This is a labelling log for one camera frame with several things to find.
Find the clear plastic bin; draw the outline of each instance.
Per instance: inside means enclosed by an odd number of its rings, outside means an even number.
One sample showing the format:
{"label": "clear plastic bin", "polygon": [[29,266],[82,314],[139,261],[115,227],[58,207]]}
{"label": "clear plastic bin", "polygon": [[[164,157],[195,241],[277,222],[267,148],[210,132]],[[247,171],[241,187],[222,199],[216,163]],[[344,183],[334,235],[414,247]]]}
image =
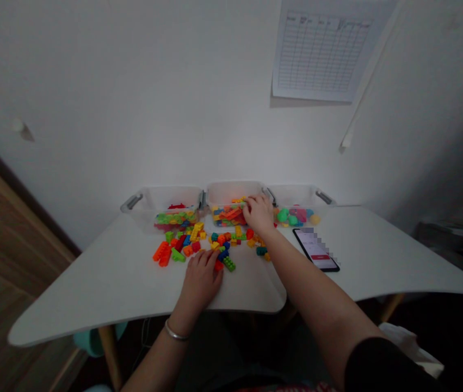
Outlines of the clear plastic bin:
{"label": "clear plastic bin", "polygon": [[246,225],[242,208],[245,202],[234,203],[252,194],[264,193],[265,186],[258,181],[214,182],[208,185],[208,206],[217,227]]}
{"label": "clear plastic bin", "polygon": [[197,187],[146,187],[130,197],[121,211],[146,233],[185,231],[199,221],[202,195]]}
{"label": "clear plastic bin", "polygon": [[336,203],[315,185],[270,185],[275,198],[275,222],[284,227],[313,227]]}

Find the bracelet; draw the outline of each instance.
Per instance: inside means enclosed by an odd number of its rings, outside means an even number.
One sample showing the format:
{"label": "bracelet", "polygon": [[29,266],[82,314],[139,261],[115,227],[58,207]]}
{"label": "bracelet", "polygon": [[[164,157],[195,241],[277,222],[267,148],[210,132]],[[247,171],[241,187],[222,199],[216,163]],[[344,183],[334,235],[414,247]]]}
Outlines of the bracelet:
{"label": "bracelet", "polygon": [[164,328],[166,328],[166,332],[168,332],[168,335],[170,335],[172,338],[176,340],[186,341],[189,339],[189,336],[180,336],[180,335],[177,335],[175,332],[173,332],[170,326],[168,325],[168,320],[169,318],[167,318],[166,322],[164,323]]}

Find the forearm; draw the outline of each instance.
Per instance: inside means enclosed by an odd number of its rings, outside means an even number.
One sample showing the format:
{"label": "forearm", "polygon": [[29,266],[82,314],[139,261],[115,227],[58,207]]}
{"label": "forearm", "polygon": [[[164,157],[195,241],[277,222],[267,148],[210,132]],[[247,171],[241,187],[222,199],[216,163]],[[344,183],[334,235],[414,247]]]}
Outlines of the forearm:
{"label": "forearm", "polygon": [[[177,303],[168,325],[176,334],[189,336],[198,314]],[[165,328],[123,388],[123,392],[173,390],[181,368],[188,341],[172,338]]]}
{"label": "forearm", "polygon": [[326,366],[343,388],[345,365],[354,347],[383,336],[356,303],[299,252],[278,230],[261,234],[291,302],[313,333]]}

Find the left hand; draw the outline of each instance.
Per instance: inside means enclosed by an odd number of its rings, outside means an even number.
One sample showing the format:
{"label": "left hand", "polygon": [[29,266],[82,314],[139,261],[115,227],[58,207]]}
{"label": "left hand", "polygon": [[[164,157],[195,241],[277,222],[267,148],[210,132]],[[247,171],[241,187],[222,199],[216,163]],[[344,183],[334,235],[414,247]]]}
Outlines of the left hand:
{"label": "left hand", "polygon": [[198,252],[189,261],[181,295],[168,321],[175,333],[189,335],[201,312],[217,295],[224,275],[223,270],[214,271],[219,253],[218,250]]}

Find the paper sheet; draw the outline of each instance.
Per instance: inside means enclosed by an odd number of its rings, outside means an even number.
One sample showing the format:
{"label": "paper sheet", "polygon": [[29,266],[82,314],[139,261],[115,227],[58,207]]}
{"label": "paper sheet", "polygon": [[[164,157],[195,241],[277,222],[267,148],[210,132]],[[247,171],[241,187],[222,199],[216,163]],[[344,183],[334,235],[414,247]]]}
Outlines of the paper sheet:
{"label": "paper sheet", "polygon": [[282,0],[273,95],[352,102],[398,0]]}

